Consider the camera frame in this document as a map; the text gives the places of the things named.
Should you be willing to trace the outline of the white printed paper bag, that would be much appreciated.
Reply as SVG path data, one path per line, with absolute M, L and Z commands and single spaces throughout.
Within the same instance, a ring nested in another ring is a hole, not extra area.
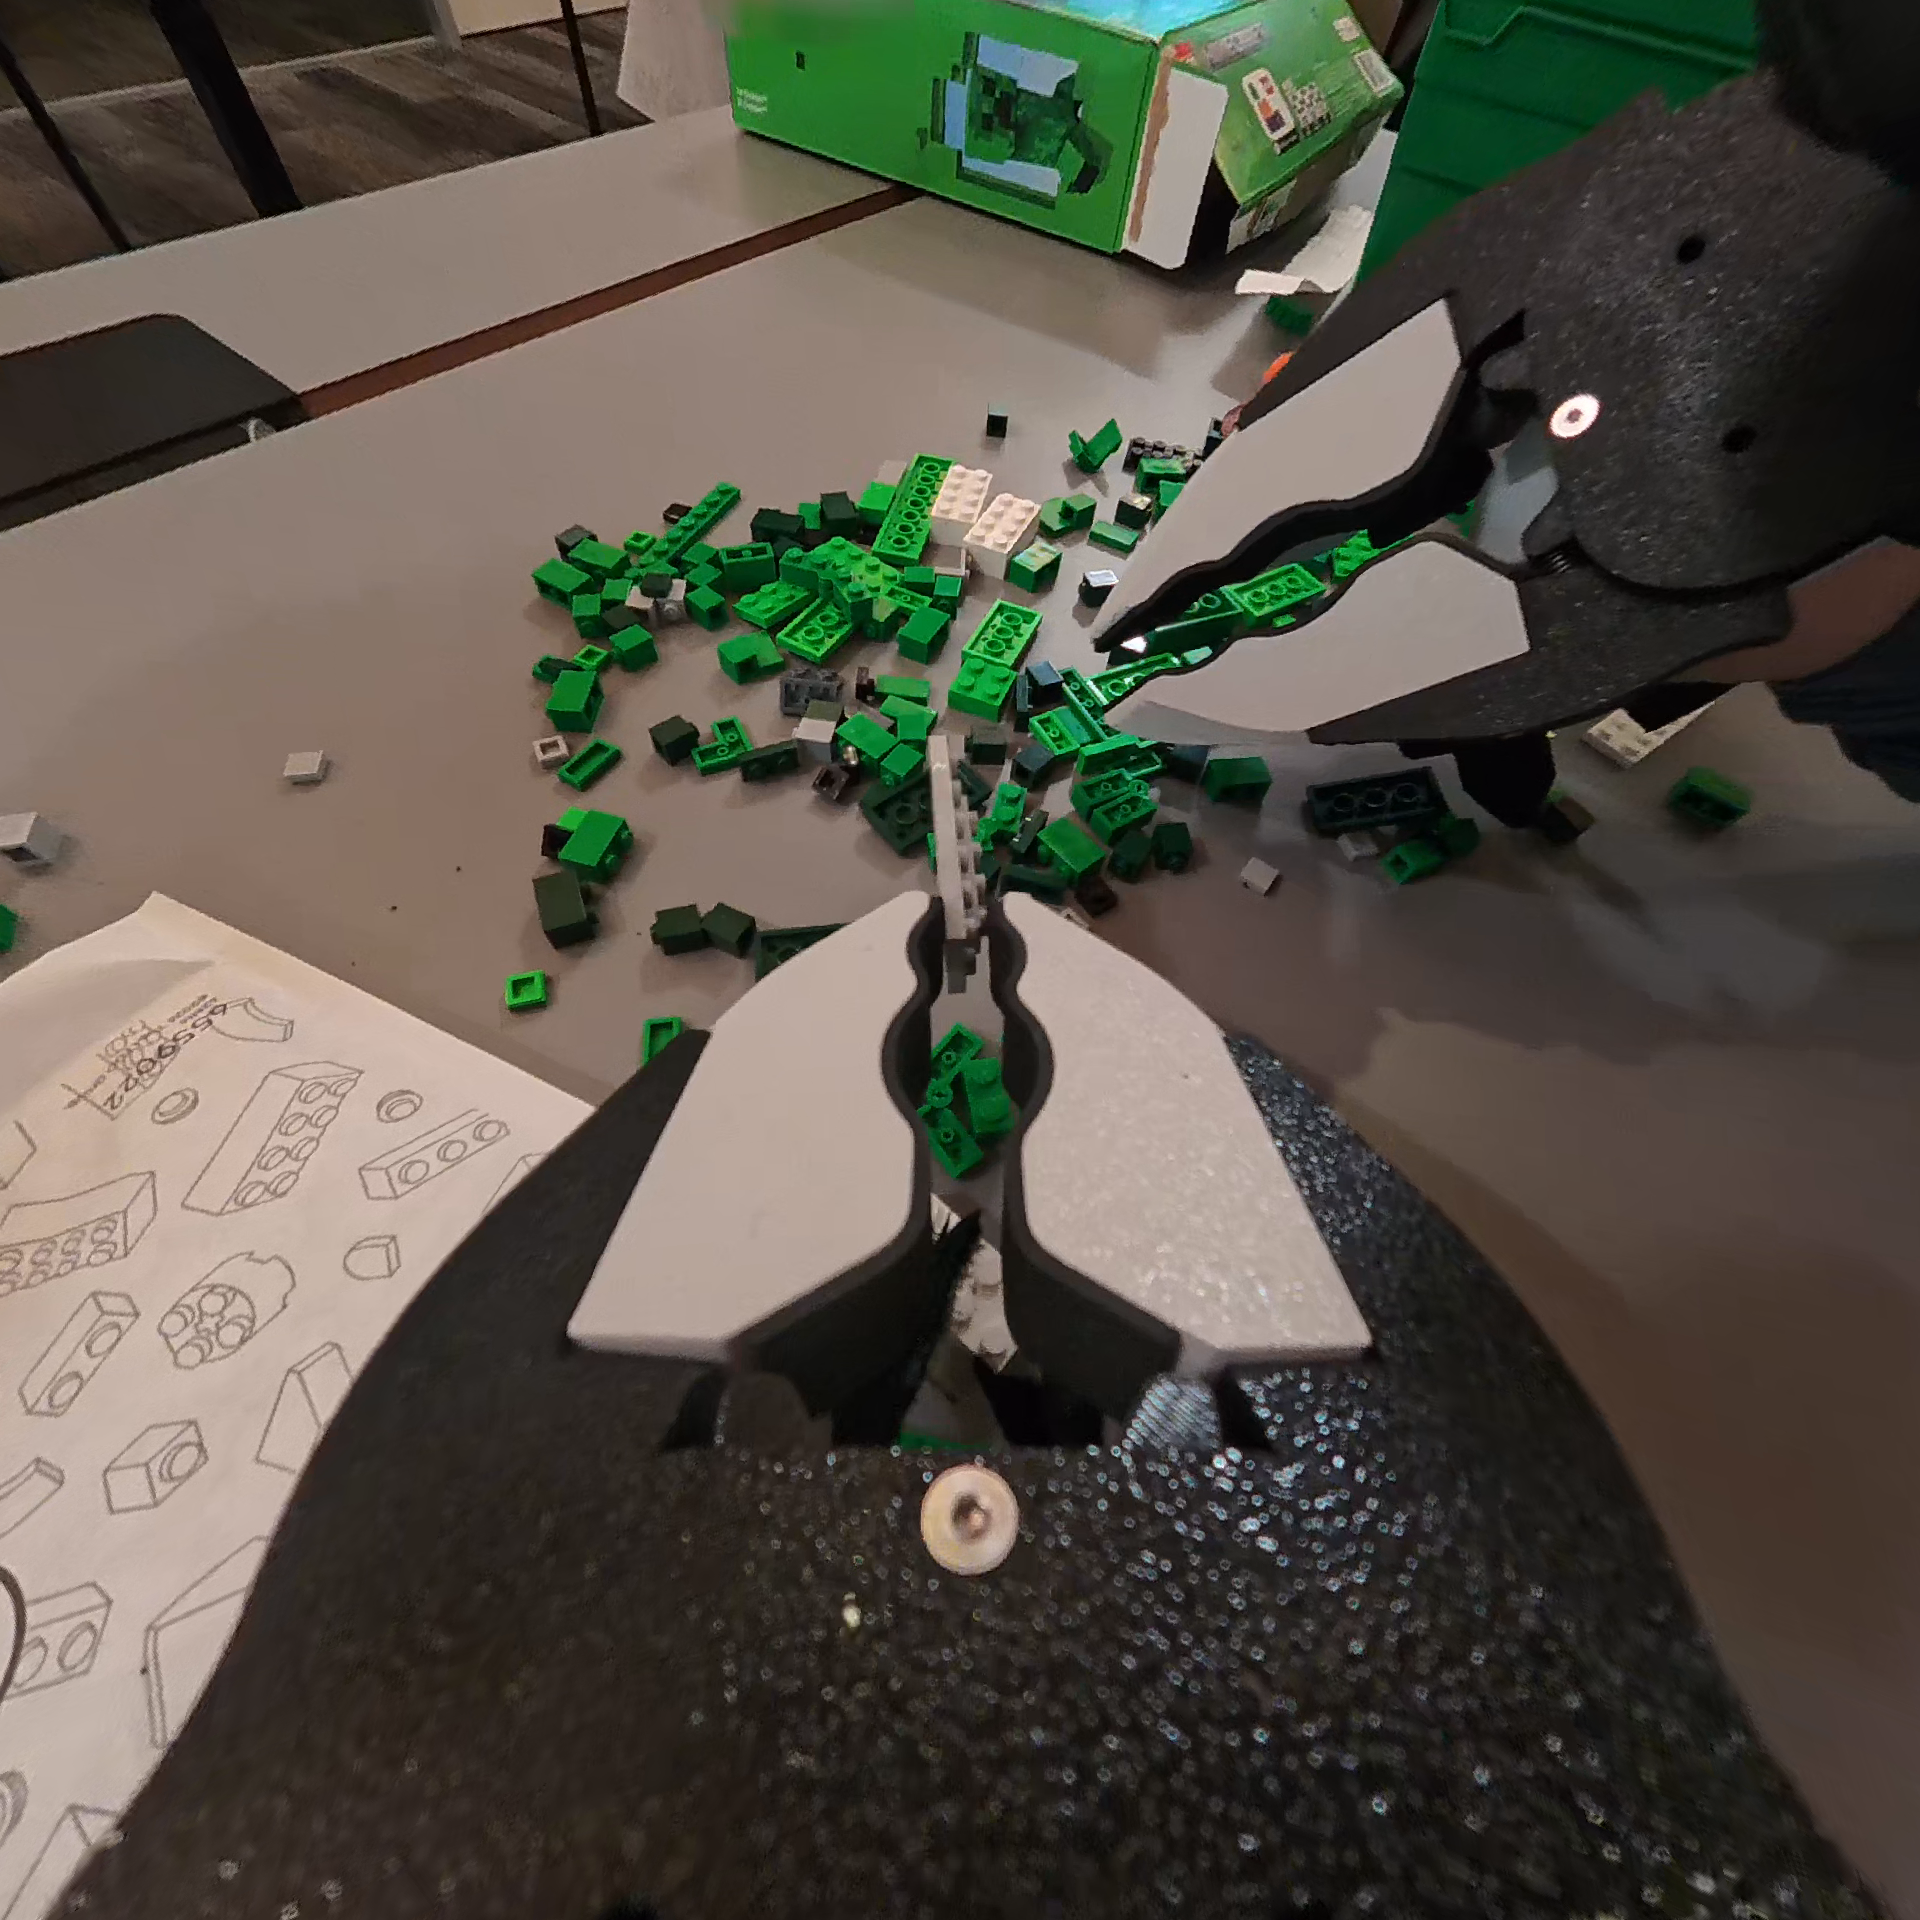
M 577 1094 L 168 895 L 4 978 L 4 1916 L 182 1736 L 300 1473 Z

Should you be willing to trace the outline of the green plastic bin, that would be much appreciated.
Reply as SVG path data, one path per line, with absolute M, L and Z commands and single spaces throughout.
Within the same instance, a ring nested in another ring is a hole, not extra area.
M 1442 2 L 1404 102 L 1360 277 L 1451 207 L 1655 88 L 1682 105 L 1752 70 L 1752 2 Z

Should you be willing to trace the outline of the white hanging paper sheet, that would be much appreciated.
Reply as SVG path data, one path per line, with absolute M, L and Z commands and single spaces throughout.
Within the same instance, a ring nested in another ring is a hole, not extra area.
M 650 122 L 730 108 L 723 2 L 630 2 L 618 98 Z

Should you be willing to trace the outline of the person's right forearm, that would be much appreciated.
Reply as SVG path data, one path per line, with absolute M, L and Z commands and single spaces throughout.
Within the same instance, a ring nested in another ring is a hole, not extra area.
M 1918 801 L 1918 549 L 1879 542 L 1790 592 L 1793 623 L 1762 678 L 1783 718 Z

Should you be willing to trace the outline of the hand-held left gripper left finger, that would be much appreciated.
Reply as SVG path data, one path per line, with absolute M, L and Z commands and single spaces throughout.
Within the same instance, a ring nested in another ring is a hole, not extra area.
M 978 1248 L 978 1212 L 934 1196 L 915 1100 L 944 933 L 903 890 L 694 1037 L 567 1320 L 579 1353 L 695 1366 L 687 1431 L 767 1378 L 834 1444 L 899 1442 Z

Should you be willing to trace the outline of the black table leg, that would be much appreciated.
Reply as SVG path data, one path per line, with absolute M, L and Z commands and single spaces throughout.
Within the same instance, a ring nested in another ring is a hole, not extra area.
M 203 2 L 150 2 L 147 8 L 256 215 L 282 217 L 302 210 L 304 204 L 273 141 L 273 133 L 265 128 L 227 37 L 208 7 Z

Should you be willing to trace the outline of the green toy set box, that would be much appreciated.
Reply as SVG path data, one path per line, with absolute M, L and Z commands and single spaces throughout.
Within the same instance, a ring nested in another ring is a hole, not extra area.
M 1318 204 L 1401 105 L 1344 2 L 728 4 L 736 122 L 1178 272 Z

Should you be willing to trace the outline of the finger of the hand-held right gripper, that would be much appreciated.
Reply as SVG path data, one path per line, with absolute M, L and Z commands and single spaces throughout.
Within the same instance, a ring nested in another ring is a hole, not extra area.
M 1442 535 L 1434 526 L 1494 468 L 1503 433 L 1481 421 L 1490 407 L 1481 367 L 1522 343 L 1526 316 L 1526 300 L 1478 297 L 1434 297 L 1396 319 L 1338 310 L 1246 405 L 1146 536 L 1092 623 L 1092 646 L 1146 655 L 1200 597 L 1335 536 L 1368 535 L 1383 543 L 1382 560 L 1412 536 Z M 1305 607 L 1284 609 L 1280 629 L 1230 607 L 1233 633 L 1211 648 L 1280 633 Z
M 1535 732 L 1526 560 L 1419 535 L 1207 662 L 1111 709 L 1153 737 L 1489 737 Z

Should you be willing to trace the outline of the grey desk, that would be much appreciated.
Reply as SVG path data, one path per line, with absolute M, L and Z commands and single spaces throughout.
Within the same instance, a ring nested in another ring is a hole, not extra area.
M 738 967 L 644 957 L 640 906 L 850 918 L 899 864 L 779 782 L 670 776 L 651 713 L 732 709 L 687 634 L 619 678 L 638 801 L 626 926 L 506 1015 L 540 954 L 532 565 L 712 479 L 747 505 L 888 456 L 1056 488 L 1067 425 L 1190 436 L 1251 383 L 1255 312 L 924 199 L 396 378 L 279 439 L 4 535 L 4 806 L 72 834 L 26 886 L 41 944 L 163 890 L 583 1097 L 640 1009 Z M 290 751 L 328 778 L 289 783 Z M 1279 757 L 1258 815 L 1107 924 L 1401 1165 L 1539 1313 L 1679 1533 L 1807 1482 L 1916 1506 L 1916 812 L 1760 689 L 1619 772 L 1574 847 L 1490 831 L 1394 886 L 1313 847 Z

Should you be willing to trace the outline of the torn white paper scrap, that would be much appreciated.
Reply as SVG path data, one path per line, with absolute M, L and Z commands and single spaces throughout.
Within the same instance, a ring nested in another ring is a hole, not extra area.
M 1279 272 L 1244 272 L 1235 285 L 1235 295 L 1263 300 L 1340 297 L 1360 270 L 1374 221 L 1374 207 L 1359 204 L 1332 207 L 1329 218 L 1304 241 L 1288 266 Z

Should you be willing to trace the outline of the light grey long toy plate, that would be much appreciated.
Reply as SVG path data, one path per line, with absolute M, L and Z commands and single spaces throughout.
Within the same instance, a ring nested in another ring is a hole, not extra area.
M 934 877 L 944 910 L 944 989 L 961 994 L 982 957 L 988 924 L 988 877 L 976 840 L 976 805 L 964 782 L 964 757 L 953 754 L 946 732 L 931 734 L 927 746 Z

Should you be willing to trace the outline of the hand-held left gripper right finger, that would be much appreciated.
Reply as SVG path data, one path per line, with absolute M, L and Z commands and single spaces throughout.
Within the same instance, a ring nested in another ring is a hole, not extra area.
M 1371 1329 L 1220 1026 L 1032 895 L 993 906 L 1018 1106 L 1004 1310 L 1071 1401 L 1124 1424 L 1153 1385 L 1347 1362 Z

